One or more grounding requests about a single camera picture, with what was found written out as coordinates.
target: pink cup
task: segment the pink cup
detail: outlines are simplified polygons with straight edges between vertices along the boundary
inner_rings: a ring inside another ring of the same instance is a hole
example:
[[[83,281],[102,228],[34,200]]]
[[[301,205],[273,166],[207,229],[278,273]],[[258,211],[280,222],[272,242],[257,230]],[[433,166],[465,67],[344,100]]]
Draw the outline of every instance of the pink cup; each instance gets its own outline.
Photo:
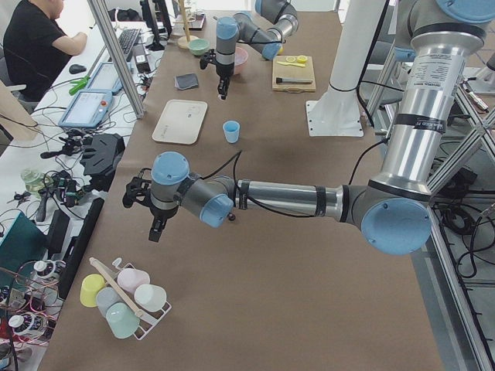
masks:
[[[149,282],[148,273],[134,268],[124,268],[117,276],[118,285],[133,295],[136,288]]]

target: cup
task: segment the cup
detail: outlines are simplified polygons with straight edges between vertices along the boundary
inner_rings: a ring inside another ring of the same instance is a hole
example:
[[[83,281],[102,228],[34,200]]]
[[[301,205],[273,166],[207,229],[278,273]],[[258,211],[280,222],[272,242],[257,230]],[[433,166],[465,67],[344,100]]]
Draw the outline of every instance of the cup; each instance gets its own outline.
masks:
[[[229,143],[235,143],[239,140],[239,131],[241,130],[241,126],[237,121],[226,121],[223,128],[225,139],[227,139]]]
[[[160,286],[142,284],[136,289],[134,300],[146,311],[159,311],[167,302],[167,293],[165,289]]]
[[[122,303],[122,298],[113,288],[102,288],[96,295],[96,305],[104,318],[108,309],[116,303]]]
[[[90,274],[83,279],[80,286],[79,300],[82,305],[89,308],[96,307],[96,295],[105,287],[105,279],[99,274]]]
[[[110,330],[117,339],[125,339],[139,327],[139,318],[124,303],[113,304],[105,315]]]
[[[136,288],[149,284],[149,274],[134,268],[124,268],[117,276],[118,285],[134,295]]]

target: wooden stick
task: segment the wooden stick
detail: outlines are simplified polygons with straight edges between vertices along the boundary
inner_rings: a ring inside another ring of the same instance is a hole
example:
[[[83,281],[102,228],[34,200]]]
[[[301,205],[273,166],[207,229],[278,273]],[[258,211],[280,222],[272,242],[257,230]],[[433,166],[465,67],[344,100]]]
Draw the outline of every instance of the wooden stick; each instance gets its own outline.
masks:
[[[187,42],[191,41],[191,34],[189,32],[189,22],[187,20],[186,7],[184,6],[184,0],[179,0],[180,14],[183,17],[184,31],[186,31]]]
[[[98,271],[98,273],[101,274],[103,276],[103,278],[106,280],[106,282],[108,282],[108,284],[113,287],[113,289],[122,298],[122,300],[125,302],[125,304],[127,304],[129,306],[129,308],[132,311],[134,311],[134,314],[136,315],[136,317],[141,318],[145,314],[145,311],[140,309],[136,305],[136,303],[134,303],[133,300],[131,300],[129,298],[129,296],[127,296],[127,294],[124,292],[124,290],[122,290],[122,288],[117,284],[117,282],[114,281],[114,279],[111,277],[111,275],[108,274],[107,270],[105,269],[107,267],[103,263],[101,263],[98,259],[96,259],[94,257],[90,257],[90,264],[93,267],[95,267],[96,270]]]

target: metal frame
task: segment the metal frame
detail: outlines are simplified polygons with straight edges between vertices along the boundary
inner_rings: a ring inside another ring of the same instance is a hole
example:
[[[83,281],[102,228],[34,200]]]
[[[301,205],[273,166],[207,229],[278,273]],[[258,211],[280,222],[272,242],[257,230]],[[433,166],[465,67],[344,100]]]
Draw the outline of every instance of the metal frame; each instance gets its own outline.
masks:
[[[124,91],[128,96],[132,109],[134,110],[137,118],[142,118],[144,116],[145,109],[142,105],[141,98],[135,89],[134,80],[129,72],[127,62],[124,58],[124,53],[122,52],[120,44],[117,40],[114,28],[108,18],[107,6],[105,5],[104,0],[87,0],[87,3],[91,8],[94,20],[100,28],[101,37],[103,38],[108,53],[114,62],[118,77],[121,79]]]

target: chair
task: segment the chair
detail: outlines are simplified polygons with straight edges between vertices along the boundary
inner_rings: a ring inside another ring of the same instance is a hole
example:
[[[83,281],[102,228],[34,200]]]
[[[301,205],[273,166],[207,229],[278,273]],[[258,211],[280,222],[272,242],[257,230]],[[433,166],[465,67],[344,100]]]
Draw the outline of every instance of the chair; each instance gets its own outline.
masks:
[[[20,92],[20,90],[26,88],[26,85],[14,85],[14,83],[10,80],[9,71],[7,70],[7,61],[5,60],[5,54],[2,47],[0,47],[0,80],[7,87],[7,89],[12,92],[14,97],[17,98],[24,109],[31,114],[39,102],[30,101]]]

